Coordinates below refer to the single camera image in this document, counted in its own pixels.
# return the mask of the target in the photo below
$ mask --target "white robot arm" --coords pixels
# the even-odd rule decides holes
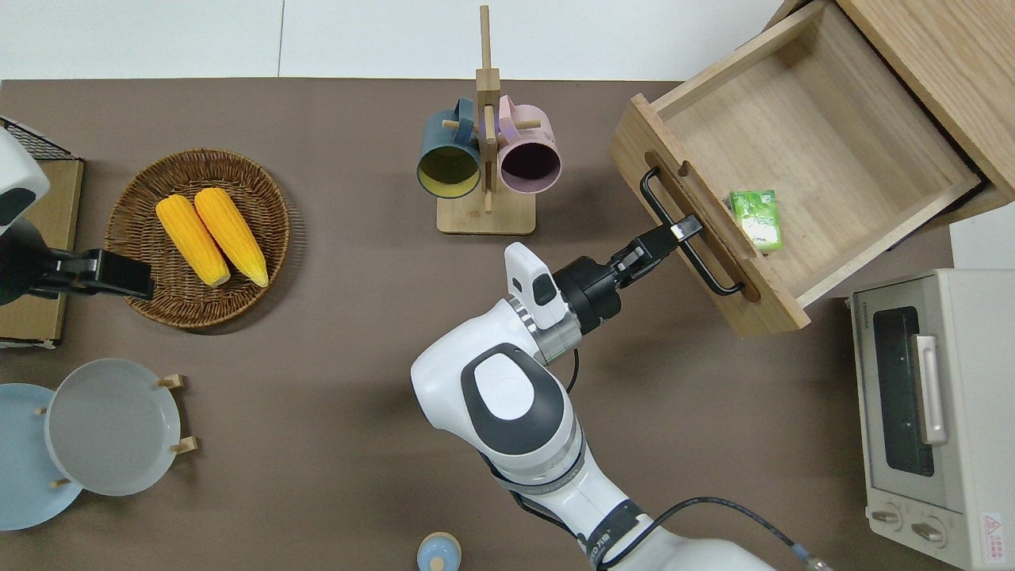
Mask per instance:
[[[696,222],[677,224],[688,221]],[[618,288],[692,233],[664,224],[606,265],[583,257],[554,274],[513,243],[504,252],[509,299],[447,334],[412,365],[413,389],[429,423],[475,447],[519,505],[573,536],[597,571],[771,571],[730,542],[659,527],[663,518],[654,522],[600,471],[566,391],[545,368],[619,311]],[[714,498],[684,504],[698,501],[732,504]],[[808,569],[830,571],[800,546],[793,549]]]
[[[150,300],[151,266],[93,248],[69,252],[46,245],[21,214],[50,189],[39,163],[0,121],[0,305],[27,294],[56,299],[60,294],[96,293]]]

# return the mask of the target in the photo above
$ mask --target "warning label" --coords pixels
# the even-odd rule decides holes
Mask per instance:
[[[984,561],[986,563],[1005,562],[1005,528],[1000,513],[985,513],[982,516],[984,530]]]

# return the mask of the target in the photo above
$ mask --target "toaster oven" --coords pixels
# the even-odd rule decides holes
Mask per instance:
[[[849,304],[871,529],[1015,570],[1015,271],[935,270]]]

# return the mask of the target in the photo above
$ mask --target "yellow corn cob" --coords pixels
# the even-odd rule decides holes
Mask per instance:
[[[173,194],[163,198],[155,205],[155,214],[201,281],[214,288],[229,278],[222,254],[187,197]]]
[[[206,188],[194,197],[194,205],[232,265],[260,287],[267,288],[268,267],[264,254],[229,195],[220,188]]]

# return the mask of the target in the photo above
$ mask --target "wicker basket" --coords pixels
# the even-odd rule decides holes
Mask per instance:
[[[229,265],[229,279],[205,285],[155,215],[155,204],[171,194],[193,200],[203,188],[225,190],[250,225],[274,283],[289,246],[289,214],[278,185],[253,160],[234,152],[194,149],[171,154],[141,170],[113,207],[106,247],[151,264],[155,296],[150,302],[126,298],[141,315],[183,330],[224,324],[264,297],[260,288]]]

